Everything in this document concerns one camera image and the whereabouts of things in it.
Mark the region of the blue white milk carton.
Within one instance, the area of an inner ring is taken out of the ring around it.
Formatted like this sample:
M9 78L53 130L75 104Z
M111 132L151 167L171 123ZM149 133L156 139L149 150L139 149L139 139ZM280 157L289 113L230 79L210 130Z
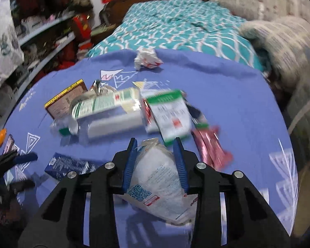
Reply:
M75 171L78 175L94 172L102 165L98 161L76 159L61 153L54 153L45 167L45 173L57 181L61 181L69 172Z

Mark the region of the pink red wrapper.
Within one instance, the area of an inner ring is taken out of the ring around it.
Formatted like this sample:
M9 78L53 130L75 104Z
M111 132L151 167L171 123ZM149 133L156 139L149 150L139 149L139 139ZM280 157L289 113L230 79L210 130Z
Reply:
M233 155L225 151L218 139L218 126L195 128L191 131L201 161L214 168L216 171L223 170L232 160Z

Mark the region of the white plastic bag pack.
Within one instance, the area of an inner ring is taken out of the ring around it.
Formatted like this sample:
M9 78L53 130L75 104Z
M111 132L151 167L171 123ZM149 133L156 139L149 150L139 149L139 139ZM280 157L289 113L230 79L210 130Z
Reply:
M121 198L175 225L195 219L198 201L181 187L173 154L157 138L138 147L130 187Z

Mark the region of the green white snack packet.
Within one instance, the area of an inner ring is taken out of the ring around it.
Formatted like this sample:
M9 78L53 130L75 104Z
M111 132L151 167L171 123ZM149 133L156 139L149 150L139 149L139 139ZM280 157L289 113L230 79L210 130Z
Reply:
M145 101L166 146L177 137L187 138L193 128L209 127L203 113L190 105L180 90L161 91L147 96Z

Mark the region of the clear plastic bottle green label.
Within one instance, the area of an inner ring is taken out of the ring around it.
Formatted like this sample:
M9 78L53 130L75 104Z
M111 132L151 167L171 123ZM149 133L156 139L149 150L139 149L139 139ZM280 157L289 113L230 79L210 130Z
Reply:
M126 111L118 106L80 119L74 119L72 114L68 114L55 119L50 125L50 132L60 137L63 145L75 142L89 145L98 139L139 129L143 125L144 117L140 107Z

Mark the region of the orange brown snack wrapper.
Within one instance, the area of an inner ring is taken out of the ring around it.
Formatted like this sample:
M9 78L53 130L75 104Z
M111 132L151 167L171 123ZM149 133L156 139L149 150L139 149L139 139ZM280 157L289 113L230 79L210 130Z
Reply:
M75 120L92 117L94 115L114 113L131 113L141 110L140 92L138 89L130 87L105 95L91 97L79 101L72 107L72 118Z

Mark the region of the white paper ball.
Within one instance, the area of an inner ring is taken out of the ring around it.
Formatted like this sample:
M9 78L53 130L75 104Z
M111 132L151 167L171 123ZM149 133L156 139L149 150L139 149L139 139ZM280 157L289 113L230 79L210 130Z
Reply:
M156 51L153 48L142 48L137 51L137 56L134 59L134 68L140 70L142 67L147 69L155 69L163 64L159 59Z

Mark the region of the orange fruit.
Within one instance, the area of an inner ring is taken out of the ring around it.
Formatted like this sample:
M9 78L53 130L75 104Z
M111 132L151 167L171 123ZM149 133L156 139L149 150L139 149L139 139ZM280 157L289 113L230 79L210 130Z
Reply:
M0 147L5 141L6 134L7 134L7 130L5 128L0 131Z

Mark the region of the yellow brown cardboard box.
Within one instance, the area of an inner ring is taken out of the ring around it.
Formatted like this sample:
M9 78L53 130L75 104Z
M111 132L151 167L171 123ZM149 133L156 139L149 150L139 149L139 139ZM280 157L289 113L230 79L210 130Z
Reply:
M69 112L72 101L87 92L84 80L80 79L45 103L44 108L53 119L63 117Z

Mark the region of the folded grey checked quilt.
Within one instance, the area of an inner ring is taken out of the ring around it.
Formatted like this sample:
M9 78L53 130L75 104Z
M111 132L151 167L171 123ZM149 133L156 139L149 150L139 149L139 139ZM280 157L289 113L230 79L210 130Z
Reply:
M310 24L302 18L247 21L240 26L239 34L266 50L285 88L294 88L309 67L305 49L310 48Z

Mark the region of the cluttered metal shelf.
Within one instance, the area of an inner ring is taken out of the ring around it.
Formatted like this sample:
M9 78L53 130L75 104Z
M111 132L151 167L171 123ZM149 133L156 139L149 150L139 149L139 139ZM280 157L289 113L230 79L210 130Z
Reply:
M0 130L42 60L73 36L69 24L81 13L92 18L92 0L0 0Z

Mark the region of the red gift box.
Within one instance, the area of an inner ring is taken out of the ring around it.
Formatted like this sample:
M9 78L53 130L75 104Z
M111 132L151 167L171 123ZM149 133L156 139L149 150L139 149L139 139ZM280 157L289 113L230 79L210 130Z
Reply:
M91 38L91 27L89 25L87 15L80 13L72 18L72 31L80 43Z

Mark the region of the teal patterned bedspread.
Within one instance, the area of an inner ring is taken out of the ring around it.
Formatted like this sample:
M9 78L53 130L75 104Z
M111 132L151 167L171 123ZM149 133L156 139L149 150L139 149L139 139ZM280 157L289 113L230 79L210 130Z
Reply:
M158 0L132 5L123 22L87 57L123 49L197 51L229 59L261 72L264 67L251 42L239 34L245 23L216 2Z

